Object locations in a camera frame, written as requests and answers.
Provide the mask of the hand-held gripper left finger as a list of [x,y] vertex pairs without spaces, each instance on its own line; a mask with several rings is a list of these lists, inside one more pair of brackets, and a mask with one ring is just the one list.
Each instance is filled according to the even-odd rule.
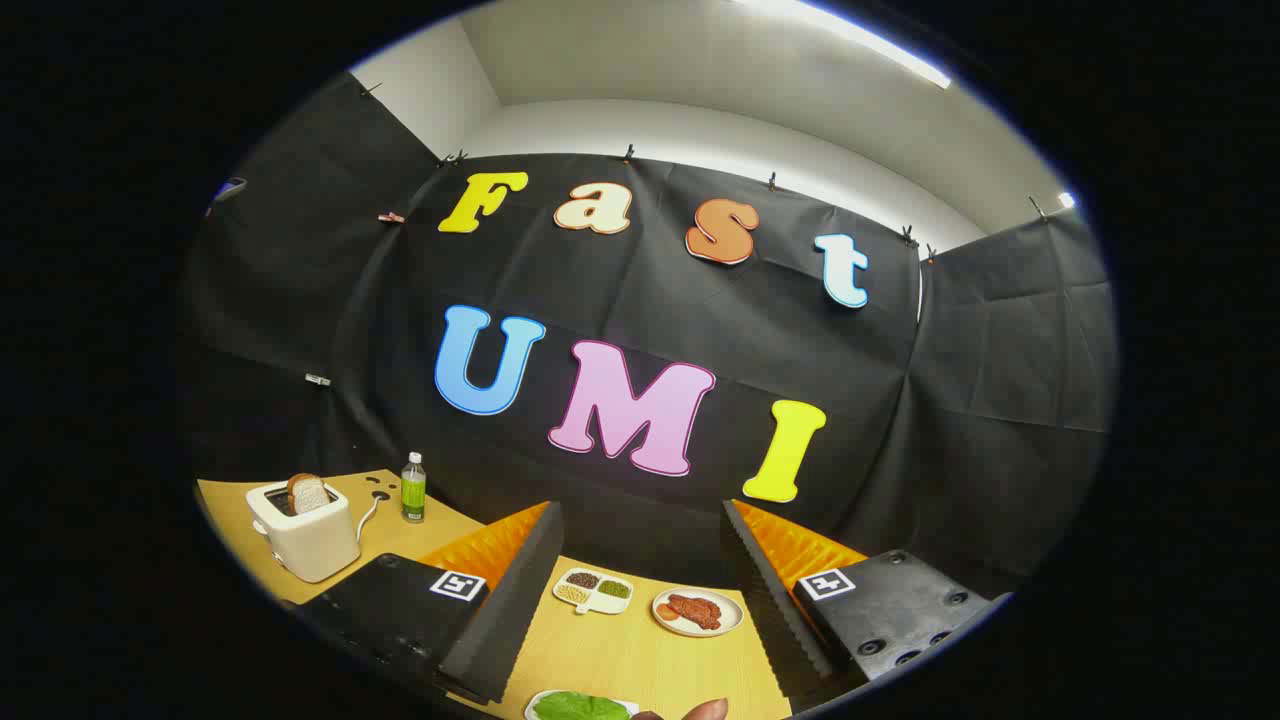
[[499,702],[564,539],[545,501],[420,559],[381,553],[294,612],[407,692]]

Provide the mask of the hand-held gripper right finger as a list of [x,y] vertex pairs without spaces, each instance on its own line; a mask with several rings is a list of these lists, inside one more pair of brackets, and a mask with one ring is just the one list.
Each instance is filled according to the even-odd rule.
[[982,533],[896,512],[829,534],[727,501],[722,547],[782,696],[808,711],[900,674],[1011,589]]

